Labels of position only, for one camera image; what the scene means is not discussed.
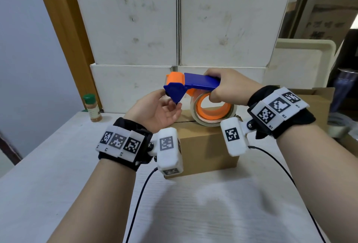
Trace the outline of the person's right hand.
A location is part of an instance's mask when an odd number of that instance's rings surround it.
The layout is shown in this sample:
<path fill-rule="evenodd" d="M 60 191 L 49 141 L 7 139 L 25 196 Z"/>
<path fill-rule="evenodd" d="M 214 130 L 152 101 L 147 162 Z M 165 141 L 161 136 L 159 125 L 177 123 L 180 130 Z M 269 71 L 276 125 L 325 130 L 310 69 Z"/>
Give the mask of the person's right hand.
<path fill-rule="evenodd" d="M 262 84 L 230 68 L 209 68 L 204 75 L 220 79 L 218 87 L 224 91 L 224 103 L 247 106 L 251 96 Z"/>

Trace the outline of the clear packing tape roll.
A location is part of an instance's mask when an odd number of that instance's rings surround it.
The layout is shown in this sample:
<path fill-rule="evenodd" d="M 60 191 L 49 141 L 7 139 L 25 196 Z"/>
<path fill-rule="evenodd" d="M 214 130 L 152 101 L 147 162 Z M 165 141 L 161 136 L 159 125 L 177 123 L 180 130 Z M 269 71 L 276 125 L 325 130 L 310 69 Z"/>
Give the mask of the clear packing tape roll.
<path fill-rule="evenodd" d="M 202 102 L 210 96 L 211 91 L 192 88 L 187 94 L 191 96 L 190 113 L 193 119 L 202 126 L 218 127 L 221 121 L 236 115 L 237 105 L 233 104 L 224 103 L 214 108 L 202 107 Z"/>

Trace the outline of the person's left forearm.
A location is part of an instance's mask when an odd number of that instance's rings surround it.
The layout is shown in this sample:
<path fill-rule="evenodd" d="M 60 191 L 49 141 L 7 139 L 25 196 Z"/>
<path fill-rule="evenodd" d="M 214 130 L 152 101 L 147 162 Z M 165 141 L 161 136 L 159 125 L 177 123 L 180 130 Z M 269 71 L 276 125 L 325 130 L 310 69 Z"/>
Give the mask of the person's left forearm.
<path fill-rule="evenodd" d="M 136 172 L 101 159 L 47 243 L 123 243 Z"/>

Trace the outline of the pale tape roll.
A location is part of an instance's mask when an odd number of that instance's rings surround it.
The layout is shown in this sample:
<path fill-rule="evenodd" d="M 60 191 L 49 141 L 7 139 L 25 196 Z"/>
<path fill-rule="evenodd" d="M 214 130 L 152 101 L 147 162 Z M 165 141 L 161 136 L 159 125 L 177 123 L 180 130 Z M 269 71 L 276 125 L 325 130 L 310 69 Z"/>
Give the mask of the pale tape roll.
<path fill-rule="evenodd" d="M 354 126 L 354 121 L 341 113 L 330 113 L 328 116 L 327 133 L 332 138 L 344 137 Z"/>

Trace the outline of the stack of white cardboard boxes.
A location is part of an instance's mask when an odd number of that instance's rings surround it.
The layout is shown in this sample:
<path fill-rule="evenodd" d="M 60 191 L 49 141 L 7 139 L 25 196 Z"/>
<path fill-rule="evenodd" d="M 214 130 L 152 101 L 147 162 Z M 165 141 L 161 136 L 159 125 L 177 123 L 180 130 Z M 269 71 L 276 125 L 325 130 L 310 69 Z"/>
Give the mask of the stack of white cardboard boxes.
<path fill-rule="evenodd" d="M 77 0 L 106 113 L 125 113 L 172 71 L 232 68 L 262 82 L 289 0 Z"/>

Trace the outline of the spice bottle with green lid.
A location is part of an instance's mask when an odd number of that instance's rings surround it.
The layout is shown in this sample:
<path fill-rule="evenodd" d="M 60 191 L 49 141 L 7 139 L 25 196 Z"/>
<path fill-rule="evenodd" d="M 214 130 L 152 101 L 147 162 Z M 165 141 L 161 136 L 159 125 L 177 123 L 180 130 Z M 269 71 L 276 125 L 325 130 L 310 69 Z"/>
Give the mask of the spice bottle with green lid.
<path fill-rule="evenodd" d="M 92 122 L 100 122 L 102 115 L 94 94 L 85 94 L 83 97 L 87 112 Z"/>

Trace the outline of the cream plastic tray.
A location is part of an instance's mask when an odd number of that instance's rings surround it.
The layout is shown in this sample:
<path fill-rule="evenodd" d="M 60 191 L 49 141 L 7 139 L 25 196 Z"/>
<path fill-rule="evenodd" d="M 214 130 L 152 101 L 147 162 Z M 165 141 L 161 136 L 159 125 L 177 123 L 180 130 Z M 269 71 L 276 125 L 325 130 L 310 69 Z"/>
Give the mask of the cream plastic tray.
<path fill-rule="evenodd" d="M 326 87 L 336 48 L 331 40 L 278 38 L 262 83 L 298 89 Z"/>

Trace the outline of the printed brown cardboard carton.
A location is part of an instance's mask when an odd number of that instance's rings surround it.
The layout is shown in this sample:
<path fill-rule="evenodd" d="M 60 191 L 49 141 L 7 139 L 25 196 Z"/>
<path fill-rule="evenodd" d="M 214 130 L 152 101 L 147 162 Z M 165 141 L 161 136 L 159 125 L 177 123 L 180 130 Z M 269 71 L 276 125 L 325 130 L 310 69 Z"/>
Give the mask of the printed brown cardboard carton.
<path fill-rule="evenodd" d="M 331 40 L 337 49 L 358 15 L 358 0 L 307 0 L 293 38 Z"/>

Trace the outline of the person's right forearm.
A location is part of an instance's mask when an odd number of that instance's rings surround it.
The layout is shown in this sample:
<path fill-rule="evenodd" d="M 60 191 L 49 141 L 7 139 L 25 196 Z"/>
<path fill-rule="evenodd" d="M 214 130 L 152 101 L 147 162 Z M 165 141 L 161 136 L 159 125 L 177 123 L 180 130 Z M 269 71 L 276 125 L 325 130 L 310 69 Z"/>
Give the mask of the person's right forearm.
<path fill-rule="evenodd" d="M 329 240 L 358 243 L 358 158 L 316 124 L 292 126 L 276 143 Z"/>

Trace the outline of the open brown cardboard box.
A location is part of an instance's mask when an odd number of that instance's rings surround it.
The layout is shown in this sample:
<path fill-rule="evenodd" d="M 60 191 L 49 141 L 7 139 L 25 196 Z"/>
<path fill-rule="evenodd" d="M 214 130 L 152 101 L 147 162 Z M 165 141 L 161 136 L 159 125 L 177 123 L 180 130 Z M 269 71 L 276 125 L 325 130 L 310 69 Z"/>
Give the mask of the open brown cardboard box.
<path fill-rule="evenodd" d="M 291 107 L 285 110 L 287 119 L 277 127 L 280 137 L 315 140 L 325 136 L 333 88 L 288 89 L 281 93 Z"/>

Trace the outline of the blue and orange tape dispenser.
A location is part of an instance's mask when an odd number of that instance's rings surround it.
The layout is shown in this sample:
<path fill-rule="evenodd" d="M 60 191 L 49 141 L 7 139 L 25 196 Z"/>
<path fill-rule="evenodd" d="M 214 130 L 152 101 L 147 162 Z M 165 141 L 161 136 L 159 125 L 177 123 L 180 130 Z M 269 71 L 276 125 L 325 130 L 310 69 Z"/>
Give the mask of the blue and orange tape dispenser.
<path fill-rule="evenodd" d="M 193 96 L 195 90 L 213 91 L 220 84 L 220 79 L 216 77 L 194 74 L 171 72 L 166 75 L 163 86 L 165 93 L 173 102 L 178 104 L 185 94 Z"/>

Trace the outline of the wooden door frame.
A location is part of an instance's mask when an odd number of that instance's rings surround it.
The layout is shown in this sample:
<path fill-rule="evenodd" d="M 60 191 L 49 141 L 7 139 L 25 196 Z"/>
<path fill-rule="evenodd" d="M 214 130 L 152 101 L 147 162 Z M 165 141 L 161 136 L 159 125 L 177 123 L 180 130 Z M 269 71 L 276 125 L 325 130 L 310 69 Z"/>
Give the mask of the wooden door frame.
<path fill-rule="evenodd" d="M 77 0 L 43 0 L 80 97 L 96 96 L 90 65 L 95 63 Z"/>

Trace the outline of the dark metal tumbler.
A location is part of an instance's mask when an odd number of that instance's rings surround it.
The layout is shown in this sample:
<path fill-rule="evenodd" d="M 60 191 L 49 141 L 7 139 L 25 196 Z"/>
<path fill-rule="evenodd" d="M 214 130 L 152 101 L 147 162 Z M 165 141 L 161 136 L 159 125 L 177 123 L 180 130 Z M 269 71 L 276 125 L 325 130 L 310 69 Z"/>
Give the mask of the dark metal tumbler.
<path fill-rule="evenodd" d="M 334 95 L 329 112 L 335 113 L 351 91 L 358 79 L 358 70 L 349 68 L 338 68 L 338 73 L 333 82 Z"/>

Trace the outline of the person's left hand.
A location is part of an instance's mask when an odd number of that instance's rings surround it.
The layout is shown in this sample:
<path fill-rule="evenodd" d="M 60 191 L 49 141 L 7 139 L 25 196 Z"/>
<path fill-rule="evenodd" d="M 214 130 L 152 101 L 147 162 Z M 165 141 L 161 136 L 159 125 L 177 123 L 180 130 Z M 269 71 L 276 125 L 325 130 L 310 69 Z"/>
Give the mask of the person's left hand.
<path fill-rule="evenodd" d="M 182 103 L 176 104 L 166 95 L 158 104 L 140 104 L 136 102 L 124 115 L 124 119 L 131 120 L 152 133 L 170 127 L 177 122 L 182 112 Z"/>

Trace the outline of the small brown cardboard box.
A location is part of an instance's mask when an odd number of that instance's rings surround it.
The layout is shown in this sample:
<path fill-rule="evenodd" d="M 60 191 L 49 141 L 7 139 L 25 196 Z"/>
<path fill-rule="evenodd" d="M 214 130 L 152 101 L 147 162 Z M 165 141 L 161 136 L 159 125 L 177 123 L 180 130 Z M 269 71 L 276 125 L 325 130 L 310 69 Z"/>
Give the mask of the small brown cardboard box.
<path fill-rule="evenodd" d="M 183 172 L 164 175 L 165 179 L 237 167 L 239 157 L 229 155 L 220 127 L 200 125 L 193 119 L 190 110 L 183 110 L 172 126 L 178 132 Z"/>

